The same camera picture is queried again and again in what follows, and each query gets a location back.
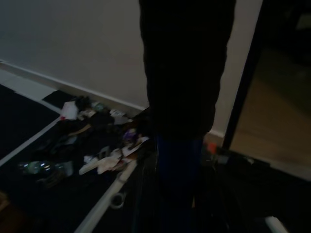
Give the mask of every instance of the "white strip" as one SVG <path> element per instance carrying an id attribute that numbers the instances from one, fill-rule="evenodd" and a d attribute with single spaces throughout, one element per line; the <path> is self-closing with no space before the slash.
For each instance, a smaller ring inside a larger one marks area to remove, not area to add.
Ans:
<path id="1" fill-rule="evenodd" d="M 136 166 L 136 161 L 130 162 L 124 172 L 120 175 L 120 180 L 126 181 L 130 177 Z M 92 232 L 96 227 L 97 223 L 101 220 L 103 214 L 108 209 L 112 196 L 118 193 L 123 185 L 124 183 L 116 179 L 107 189 L 104 195 L 100 198 L 100 200 L 91 209 L 91 211 L 88 213 L 88 215 L 79 225 L 79 227 L 75 230 L 75 233 Z"/>
<path id="2" fill-rule="evenodd" d="M 93 91 L 93 90 L 87 89 L 87 88 L 85 88 L 85 87 L 78 86 L 78 85 L 76 85 L 76 84 L 68 83 L 68 82 L 66 82 L 66 81 L 63 81 L 63 80 L 60 80 L 60 79 L 57 79 L 57 78 L 54 78 L 54 77 L 51 77 L 51 76 L 48 76 L 48 75 L 45 75 L 45 74 L 41 74 L 41 73 L 38 73 L 38 72 L 35 72 L 35 71 L 32 71 L 32 70 L 29 70 L 29 69 L 25 69 L 25 68 L 22 68 L 22 67 L 13 65 L 13 64 L 8 63 L 8 62 L 4 62 L 3 64 L 5 64 L 5 65 L 7 65 L 7 66 L 10 66 L 10 67 L 14 67 L 14 68 L 16 68 L 16 69 L 24 70 L 24 71 L 26 71 L 26 72 L 28 72 L 28 73 L 31 73 L 31 74 L 40 76 L 40 77 L 42 77 L 42 78 L 46 78 L 46 79 L 48 79 L 48 80 L 52 80 L 52 81 L 57 82 L 57 83 L 64 84 L 64 85 L 66 85 L 66 86 L 71 86 L 71 87 L 73 87 L 73 88 L 76 88 L 76 89 L 79 89 L 79 90 L 82 90 L 82 91 L 91 93 L 91 94 L 93 94 L 93 95 L 96 95 L 96 96 L 99 96 L 99 97 L 102 97 L 102 98 L 105 98 L 105 99 L 108 99 L 108 100 L 111 100 L 111 101 L 114 101 L 114 102 L 117 102 L 117 103 L 124 104 L 124 105 L 126 105 L 126 106 L 129 106 L 129 107 L 132 107 L 132 108 L 141 110 L 141 111 L 143 111 L 143 110 L 146 109 L 145 107 L 138 106 L 138 105 L 136 105 L 136 104 L 132 104 L 132 103 L 129 103 L 129 102 L 120 100 L 120 99 L 118 99 L 118 98 L 109 96 L 109 95 L 105 95 L 105 94 L 103 94 L 103 93 L 101 93 L 101 92 Z"/>
<path id="3" fill-rule="evenodd" d="M 31 138 L 29 138 L 26 142 L 24 142 L 23 144 L 21 144 L 19 147 L 17 147 L 14 151 L 12 151 L 11 153 L 9 153 L 7 156 L 5 156 L 4 158 L 2 158 L 0 160 L 0 166 L 2 166 L 3 164 L 5 164 L 7 161 L 9 161 L 11 158 L 13 158 L 15 155 L 17 155 L 18 153 L 20 153 L 23 149 L 25 149 L 27 146 L 29 146 L 31 143 L 33 143 L 34 141 L 36 141 L 39 137 L 41 137 L 44 133 L 46 133 L 50 128 L 52 128 L 57 122 L 59 121 L 59 118 L 54 120 L 52 123 L 50 123 L 48 126 L 44 127 L 43 130 L 41 130 L 40 132 L 36 133 L 34 136 L 32 136 Z"/>
<path id="4" fill-rule="evenodd" d="M 287 229 L 277 217 L 266 217 L 265 221 L 273 233 L 288 233 Z"/>

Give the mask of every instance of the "white object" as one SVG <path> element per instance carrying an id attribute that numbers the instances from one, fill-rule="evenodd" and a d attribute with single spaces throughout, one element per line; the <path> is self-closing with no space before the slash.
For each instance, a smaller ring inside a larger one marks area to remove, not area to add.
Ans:
<path id="1" fill-rule="evenodd" d="M 96 227 L 97 223 L 101 220 L 103 214 L 106 212 L 110 205 L 110 200 L 118 193 L 124 185 L 126 181 L 134 169 L 136 168 L 136 161 L 132 161 L 128 164 L 126 169 L 122 172 L 119 178 L 116 178 L 112 185 L 107 189 L 105 194 L 100 198 L 100 200 L 95 204 L 95 206 L 91 209 L 85 219 L 81 222 L 79 227 L 74 231 L 75 233 L 86 233 L 92 232 Z"/>
<path id="2" fill-rule="evenodd" d="M 113 157 L 113 158 L 119 159 L 121 156 L 122 156 L 122 154 L 121 154 L 121 152 L 120 152 L 120 149 L 114 149 L 114 150 L 111 151 L 111 153 L 110 153 L 110 157 Z"/>
<path id="3" fill-rule="evenodd" d="M 277 217 L 266 217 L 265 221 L 272 233 L 288 233 L 288 230 Z"/>
<path id="4" fill-rule="evenodd" d="M 85 164 L 82 168 L 80 168 L 79 175 L 83 175 L 84 173 L 87 173 L 88 171 L 91 171 L 94 168 L 97 168 L 98 166 L 97 162 L 98 162 L 98 158 L 94 158 L 88 164 Z"/>
<path id="5" fill-rule="evenodd" d="M 92 161 L 94 157 L 92 155 L 85 155 L 83 161 L 88 164 L 89 162 Z"/>
<path id="6" fill-rule="evenodd" d="M 87 118 L 91 118 L 95 113 L 96 113 L 96 111 L 94 111 L 93 109 L 86 109 L 86 110 L 81 112 L 81 114 L 83 116 L 86 116 Z"/>
<path id="7" fill-rule="evenodd" d="M 111 170 L 118 164 L 120 159 L 113 157 L 106 157 L 97 162 L 97 173 L 100 175 L 105 171 Z"/>
<path id="8" fill-rule="evenodd" d="M 123 155 L 124 155 L 125 157 L 127 157 L 127 156 L 129 156 L 130 154 L 134 153 L 134 152 L 137 151 L 137 150 L 139 149 L 139 147 L 140 147 L 145 141 L 147 141 L 148 139 L 149 139 L 148 137 L 142 137 L 142 138 L 141 138 L 141 143 L 140 143 L 138 146 L 136 146 L 136 147 L 134 147 L 133 149 L 131 149 L 131 150 L 129 150 L 128 147 L 123 147 L 123 148 L 122 148 Z"/>
<path id="9" fill-rule="evenodd" d="M 65 102 L 60 117 L 61 119 L 76 120 L 78 112 L 78 107 L 74 101 Z"/>
<path id="10" fill-rule="evenodd" d="M 124 116 L 124 112 L 112 109 L 110 115 L 115 119 L 115 125 L 122 125 L 129 122 L 128 118 Z"/>

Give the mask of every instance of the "clothing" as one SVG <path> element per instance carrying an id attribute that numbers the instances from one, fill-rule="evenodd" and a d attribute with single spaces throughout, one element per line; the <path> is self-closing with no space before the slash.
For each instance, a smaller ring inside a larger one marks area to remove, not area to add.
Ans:
<path id="1" fill-rule="evenodd" d="M 192 232 L 191 207 L 202 143 L 202 139 L 166 140 L 157 136 L 161 233 Z"/>
<path id="2" fill-rule="evenodd" d="M 155 129 L 197 138 L 213 124 L 235 0 L 139 0 Z"/>

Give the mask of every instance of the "dark carpet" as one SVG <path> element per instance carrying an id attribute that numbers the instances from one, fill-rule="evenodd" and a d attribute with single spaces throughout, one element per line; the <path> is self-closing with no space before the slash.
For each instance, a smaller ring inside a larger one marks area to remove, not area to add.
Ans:
<path id="1" fill-rule="evenodd" d="M 58 90 L 54 91 L 52 94 L 49 94 L 43 100 L 47 103 L 50 103 L 51 105 L 54 105 L 55 107 L 62 109 L 64 103 L 73 100 L 73 98 L 74 96 Z"/>
<path id="2" fill-rule="evenodd" d="M 74 174 L 56 186 L 45 189 L 36 183 L 35 178 L 22 176 L 17 164 L 31 161 L 33 152 L 52 138 L 56 131 L 57 125 L 0 168 L 0 190 L 8 194 L 12 204 L 42 222 L 40 232 L 72 233 L 117 175 L 117 172 L 97 175 L 96 169 L 79 175 L 83 155 L 98 152 L 102 147 L 113 144 L 116 139 L 108 137 L 106 133 L 95 132 L 72 152 Z"/>
<path id="3" fill-rule="evenodd" d="M 41 131 L 59 114 L 0 85 L 0 159 Z"/>

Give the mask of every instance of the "paper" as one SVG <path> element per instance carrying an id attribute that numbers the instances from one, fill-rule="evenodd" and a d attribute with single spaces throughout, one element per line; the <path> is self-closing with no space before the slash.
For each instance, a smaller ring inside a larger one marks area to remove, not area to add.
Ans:
<path id="1" fill-rule="evenodd" d="M 94 168 L 97 168 L 97 162 L 98 158 L 92 159 L 88 164 L 85 164 L 82 168 L 79 170 L 79 174 L 83 175 L 84 173 L 87 173 L 88 171 L 93 170 Z"/>
<path id="2" fill-rule="evenodd" d="M 119 162 L 119 159 L 113 157 L 106 157 L 97 162 L 97 173 L 102 174 L 105 171 L 113 169 Z"/>
<path id="3" fill-rule="evenodd" d="M 115 150 L 111 151 L 110 157 L 113 157 L 113 158 L 116 158 L 116 159 L 121 158 L 122 154 L 121 154 L 120 149 L 115 149 Z"/>
<path id="4" fill-rule="evenodd" d="M 94 159 L 93 155 L 85 155 L 83 161 L 88 164 L 89 162 L 92 161 L 92 159 Z"/>
<path id="5" fill-rule="evenodd" d="M 147 141 L 149 138 L 148 137 L 142 137 L 141 138 L 141 143 L 134 147 L 133 149 L 129 150 L 128 147 L 123 147 L 122 148 L 122 152 L 123 152 L 123 155 L 126 157 L 126 156 L 129 156 L 131 153 L 134 153 L 135 151 L 137 151 L 139 149 L 139 147 L 145 142 Z"/>
<path id="6" fill-rule="evenodd" d="M 112 109 L 110 111 L 110 115 L 115 119 L 115 122 L 114 122 L 115 125 L 122 125 L 128 122 L 128 118 L 124 116 L 125 113 L 121 111 Z"/>
<path id="7" fill-rule="evenodd" d="M 86 116 L 88 118 L 91 118 L 95 113 L 96 113 L 96 111 L 94 111 L 93 109 L 86 109 L 86 110 L 81 112 L 81 114 L 83 116 Z"/>

